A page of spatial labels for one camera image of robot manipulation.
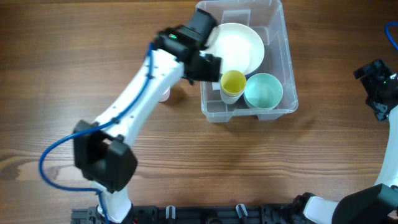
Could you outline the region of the yellow cup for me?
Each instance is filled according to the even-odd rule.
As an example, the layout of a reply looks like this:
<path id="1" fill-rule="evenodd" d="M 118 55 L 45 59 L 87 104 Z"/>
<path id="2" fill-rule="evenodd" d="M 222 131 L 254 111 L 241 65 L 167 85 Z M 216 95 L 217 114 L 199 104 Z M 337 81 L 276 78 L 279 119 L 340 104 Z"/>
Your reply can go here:
<path id="1" fill-rule="evenodd" d="M 220 86 L 223 93 L 229 96 L 240 95 L 246 87 L 246 77 L 237 70 L 229 70 L 221 76 Z"/>

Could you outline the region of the cream cup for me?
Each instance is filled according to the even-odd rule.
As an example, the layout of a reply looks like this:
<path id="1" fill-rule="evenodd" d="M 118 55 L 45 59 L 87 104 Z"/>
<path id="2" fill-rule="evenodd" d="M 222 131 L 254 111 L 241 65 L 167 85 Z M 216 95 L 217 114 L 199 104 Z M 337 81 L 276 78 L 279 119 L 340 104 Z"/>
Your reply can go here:
<path id="1" fill-rule="evenodd" d="M 226 103 L 227 105 L 231 105 L 234 104 L 235 102 L 237 102 L 240 97 L 243 95 L 243 92 L 237 94 L 237 95 L 229 95 L 226 94 L 223 90 L 220 91 L 220 96 L 221 96 L 221 100 Z"/>

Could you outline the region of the cream bowl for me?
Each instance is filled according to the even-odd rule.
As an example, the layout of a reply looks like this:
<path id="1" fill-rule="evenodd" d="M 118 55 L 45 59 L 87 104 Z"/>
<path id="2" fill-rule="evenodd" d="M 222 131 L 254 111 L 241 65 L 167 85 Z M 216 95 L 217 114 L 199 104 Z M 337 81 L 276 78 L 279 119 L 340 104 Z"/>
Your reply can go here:
<path id="1" fill-rule="evenodd" d="M 224 23 L 214 28 L 209 45 L 204 53 L 221 58 L 221 74 L 237 70 L 249 75 L 259 68 L 265 56 L 259 34 L 238 23 Z"/>

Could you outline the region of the mint green bowl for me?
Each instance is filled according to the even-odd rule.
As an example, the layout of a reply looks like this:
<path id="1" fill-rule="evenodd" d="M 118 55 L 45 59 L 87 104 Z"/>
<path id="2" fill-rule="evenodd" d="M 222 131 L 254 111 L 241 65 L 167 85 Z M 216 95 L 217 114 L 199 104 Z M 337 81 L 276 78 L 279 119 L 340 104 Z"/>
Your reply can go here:
<path id="1" fill-rule="evenodd" d="M 249 108 L 272 110 L 280 103 L 283 94 L 282 84 L 275 76 L 257 73 L 247 80 L 243 97 Z"/>

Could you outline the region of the clear plastic storage container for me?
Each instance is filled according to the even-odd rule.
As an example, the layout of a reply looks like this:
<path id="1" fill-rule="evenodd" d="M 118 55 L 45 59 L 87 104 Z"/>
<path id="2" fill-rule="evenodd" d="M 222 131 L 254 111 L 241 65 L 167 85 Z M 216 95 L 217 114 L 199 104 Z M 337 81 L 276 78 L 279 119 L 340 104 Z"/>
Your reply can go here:
<path id="1" fill-rule="evenodd" d="M 290 56 L 285 17 L 280 1 L 201 1 L 197 9 L 209 12 L 218 21 L 248 26 L 259 34 L 265 56 L 257 73 L 275 76 L 284 91 L 282 100 L 272 110 L 249 108 L 243 95 L 234 104 L 221 100 L 220 90 L 209 82 L 201 83 L 201 110 L 210 123 L 228 122 L 233 117 L 257 116 L 260 120 L 275 120 L 293 113 L 299 105 Z"/>

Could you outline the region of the dark blue bowl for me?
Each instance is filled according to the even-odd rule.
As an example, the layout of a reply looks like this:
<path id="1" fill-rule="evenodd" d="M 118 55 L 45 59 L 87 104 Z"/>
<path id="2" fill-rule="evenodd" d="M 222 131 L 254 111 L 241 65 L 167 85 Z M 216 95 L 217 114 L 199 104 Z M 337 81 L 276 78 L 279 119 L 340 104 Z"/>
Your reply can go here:
<path id="1" fill-rule="evenodd" d="M 251 72 L 251 73 L 246 74 L 245 77 L 248 79 L 248 78 L 250 78 L 251 76 L 255 75 L 256 73 L 257 73 L 257 70 L 255 70 L 255 71 L 253 71 L 253 72 Z"/>

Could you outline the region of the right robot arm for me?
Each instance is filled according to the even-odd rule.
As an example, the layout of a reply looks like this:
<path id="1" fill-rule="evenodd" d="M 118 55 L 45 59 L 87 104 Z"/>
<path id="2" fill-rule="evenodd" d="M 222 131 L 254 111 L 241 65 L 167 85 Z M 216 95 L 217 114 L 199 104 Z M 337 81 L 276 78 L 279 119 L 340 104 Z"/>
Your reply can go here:
<path id="1" fill-rule="evenodd" d="M 380 121 L 389 122 L 389 139 L 381 171 L 370 188 L 339 202 L 313 194 L 299 195 L 292 210 L 314 223 L 397 223 L 389 214 L 397 210 L 397 74 L 383 60 L 354 71 L 363 84 L 366 104 Z"/>

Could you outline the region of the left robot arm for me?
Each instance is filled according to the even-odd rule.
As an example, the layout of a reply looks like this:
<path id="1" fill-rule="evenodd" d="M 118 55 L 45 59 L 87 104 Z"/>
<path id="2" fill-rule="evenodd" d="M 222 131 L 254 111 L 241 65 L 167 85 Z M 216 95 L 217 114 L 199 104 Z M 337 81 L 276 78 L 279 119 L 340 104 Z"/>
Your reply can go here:
<path id="1" fill-rule="evenodd" d="M 97 213 L 104 222 L 126 223 L 132 212 L 127 184 L 138 161 L 131 148 L 156 104 L 181 79 L 216 82 L 221 58 L 206 52 L 217 26 L 177 26 L 160 31 L 150 43 L 134 78 L 115 102 L 92 123 L 73 130 L 75 167 L 98 190 Z"/>

